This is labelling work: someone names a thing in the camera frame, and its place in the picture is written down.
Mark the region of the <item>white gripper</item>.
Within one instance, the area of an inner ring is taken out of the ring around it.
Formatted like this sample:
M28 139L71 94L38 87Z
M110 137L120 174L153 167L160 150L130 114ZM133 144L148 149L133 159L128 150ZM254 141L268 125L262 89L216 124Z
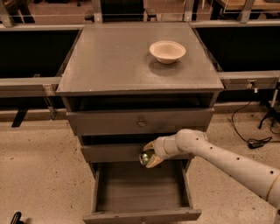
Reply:
M179 154L175 136L161 136L150 141L143 147L143 152L154 150L155 154L146 158L146 167L153 168L163 162L163 159L175 157Z

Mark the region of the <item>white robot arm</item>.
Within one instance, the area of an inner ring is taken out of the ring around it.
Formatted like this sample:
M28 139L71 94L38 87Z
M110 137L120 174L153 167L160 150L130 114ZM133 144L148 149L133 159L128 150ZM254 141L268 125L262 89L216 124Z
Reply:
M185 154L204 158L269 202L276 209L274 224L280 224L280 170L209 143L205 132L182 129L171 136L160 136L143 147L139 160L146 168L153 168Z

